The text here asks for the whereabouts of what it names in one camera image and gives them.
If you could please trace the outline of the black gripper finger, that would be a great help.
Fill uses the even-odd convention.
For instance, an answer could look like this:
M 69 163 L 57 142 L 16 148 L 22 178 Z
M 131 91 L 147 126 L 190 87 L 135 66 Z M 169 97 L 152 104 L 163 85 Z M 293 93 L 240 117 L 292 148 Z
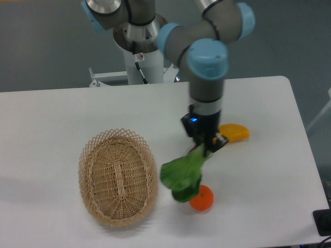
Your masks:
M 216 133 L 214 137 L 208 137 L 206 140 L 206 157 L 220 150 L 228 142 L 229 140 L 220 133 Z

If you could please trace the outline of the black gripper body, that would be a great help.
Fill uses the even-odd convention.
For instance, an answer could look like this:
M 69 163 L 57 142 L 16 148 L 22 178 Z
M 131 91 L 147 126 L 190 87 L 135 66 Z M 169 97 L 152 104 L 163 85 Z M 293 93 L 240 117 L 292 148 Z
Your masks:
M 195 110 L 193 104 L 189 105 L 189 113 L 181 118 L 181 122 L 189 137 L 192 137 L 196 146 L 204 144 L 208 137 L 218 133 L 221 111 L 211 115 L 201 115 Z

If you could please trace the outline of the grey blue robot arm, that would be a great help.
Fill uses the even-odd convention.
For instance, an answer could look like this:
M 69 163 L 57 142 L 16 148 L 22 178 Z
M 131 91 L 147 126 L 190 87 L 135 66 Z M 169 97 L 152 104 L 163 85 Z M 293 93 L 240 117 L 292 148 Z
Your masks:
M 163 61 L 170 61 L 189 82 L 189 112 L 181 119 L 203 155 L 221 149 L 228 138 L 218 129 L 227 44 L 249 35 L 253 10 L 234 1 L 197 1 L 201 20 L 183 27 L 156 13 L 155 1 L 82 1 L 92 26 L 112 30 L 122 50 L 130 85 L 163 83 Z

